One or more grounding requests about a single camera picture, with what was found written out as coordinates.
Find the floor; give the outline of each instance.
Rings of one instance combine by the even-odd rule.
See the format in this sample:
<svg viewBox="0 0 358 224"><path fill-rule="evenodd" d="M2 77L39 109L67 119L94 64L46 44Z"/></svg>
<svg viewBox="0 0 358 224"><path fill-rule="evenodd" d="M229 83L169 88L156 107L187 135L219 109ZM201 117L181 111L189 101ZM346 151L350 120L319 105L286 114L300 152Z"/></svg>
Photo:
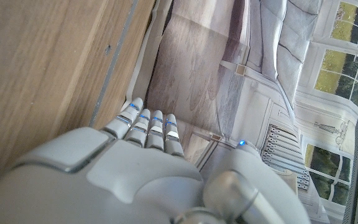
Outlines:
<svg viewBox="0 0 358 224"><path fill-rule="evenodd" d="M153 1L0 0L0 175L125 102Z"/></svg>
<svg viewBox="0 0 358 224"><path fill-rule="evenodd" d="M247 7L244 1L174 1L149 86L148 108L231 136L244 77L220 63L242 62Z"/></svg>

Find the wooden panel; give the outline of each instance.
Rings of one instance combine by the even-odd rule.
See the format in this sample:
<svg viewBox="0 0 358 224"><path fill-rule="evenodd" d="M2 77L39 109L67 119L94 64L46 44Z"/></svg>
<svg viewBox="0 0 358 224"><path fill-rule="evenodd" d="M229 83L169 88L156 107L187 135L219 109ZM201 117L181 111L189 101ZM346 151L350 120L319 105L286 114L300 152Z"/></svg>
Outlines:
<svg viewBox="0 0 358 224"><path fill-rule="evenodd" d="M142 45L154 1L139 1L129 26L127 37L114 67L109 86L96 117L94 128L101 128L120 112L125 102L128 84Z"/></svg>
<svg viewBox="0 0 358 224"><path fill-rule="evenodd" d="M100 24L98 24L93 46L81 71L75 92L68 105L62 124L59 126L59 134L90 124L95 104L132 3L132 0L108 2L105 13ZM111 50L106 55L105 49L108 45L111 46Z"/></svg>
<svg viewBox="0 0 358 224"><path fill-rule="evenodd" d="M139 2L134 14L132 23L141 22L131 24L131 44L122 49L135 55L121 59L123 67L135 64L151 11L140 12L145 5ZM119 0L0 1L0 175L28 150L89 124L131 6ZM132 71L125 74L131 78Z"/></svg>

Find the white robotic hand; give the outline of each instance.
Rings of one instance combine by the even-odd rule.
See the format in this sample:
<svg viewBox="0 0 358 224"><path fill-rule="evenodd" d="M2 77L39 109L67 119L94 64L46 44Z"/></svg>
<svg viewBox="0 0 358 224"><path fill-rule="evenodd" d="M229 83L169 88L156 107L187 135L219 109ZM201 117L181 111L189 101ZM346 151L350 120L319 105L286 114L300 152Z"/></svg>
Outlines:
<svg viewBox="0 0 358 224"><path fill-rule="evenodd" d="M0 179L0 223L308 223L290 188L242 141L207 183L184 160L174 115L137 98L102 130L79 128Z"/></svg>

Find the window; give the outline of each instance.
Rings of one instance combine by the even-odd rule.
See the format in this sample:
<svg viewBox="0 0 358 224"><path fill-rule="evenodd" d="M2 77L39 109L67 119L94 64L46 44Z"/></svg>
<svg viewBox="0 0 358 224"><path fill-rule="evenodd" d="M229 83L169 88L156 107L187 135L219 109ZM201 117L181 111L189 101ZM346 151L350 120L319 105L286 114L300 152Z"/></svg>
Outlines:
<svg viewBox="0 0 358 224"><path fill-rule="evenodd" d="M358 106L358 57L326 50L314 88L351 100Z"/></svg>
<svg viewBox="0 0 358 224"><path fill-rule="evenodd" d="M346 205L351 179L349 158L308 144L305 166L320 197Z"/></svg>
<svg viewBox="0 0 358 224"><path fill-rule="evenodd" d="M331 38L358 45L358 7L341 2L336 13Z"/></svg>
<svg viewBox="0 0 358 224"><path fill-rule="evenodd" d="M339 45L342 45L341 42L358 45L358 7L340 2L333 16L335 21L330 38L339 40ZM358 57L326 50L314 88L350 100L358 106Z"/></svg>

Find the window frame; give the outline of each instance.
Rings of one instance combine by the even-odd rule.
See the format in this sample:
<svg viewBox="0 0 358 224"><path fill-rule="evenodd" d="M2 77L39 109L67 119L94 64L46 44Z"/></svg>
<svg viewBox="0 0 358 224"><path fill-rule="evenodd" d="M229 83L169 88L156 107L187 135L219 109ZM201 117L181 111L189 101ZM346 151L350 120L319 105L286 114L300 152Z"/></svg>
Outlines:
<svg viewBox="0 0 358 224"><path fill-rule="evenodd" d="M306 149L307 149L308 144L310 144L312 146L319 147L321 149L324 149L324 150L327 150L327 151L329 151L331 153L335 153L335 154L339 155L340 161L339 161L339 165L338 165L338 169L336 171L335 177L330 176L330 175L325 174L325 173L322 173L322 172L320 172L318 170L314 170L314 169L309 168L307 166L305 166L305 169L307 171L309 171L309 172L313 172L315 174L318 174L318 175L321 175L323 177L326 177L326 178L329 178L329 179L333 180L334 182L331 184L331 191L330 191L330 194L329 194L329 198L325 199L325 200L328 201L328 202L335 203L338 206L345 207L345 205L341 205L341 204L338 204L336 202L333 202L333 197L334 197L334 193L335 193L335 185L339 182L339 183L348 185L349 187L351 186L351 182L341 180L339 178L339 176L341 175L341 171L342 171L343 157L346 157L346 158L350 159L350 161L351 161L351 163L350 163L350 168L351 168L350 174L352 174L354 156L349 154L349 153L347 153L347 152L340 151L337 147L334 147L332 145L323 143L321 141L317 141L316 139L312 139L312 138L309 138L309 137L304 136L304 135L302 135L302 141L301 142L302 142L301 150L302 150L303 159L305 159Z"/></svg>

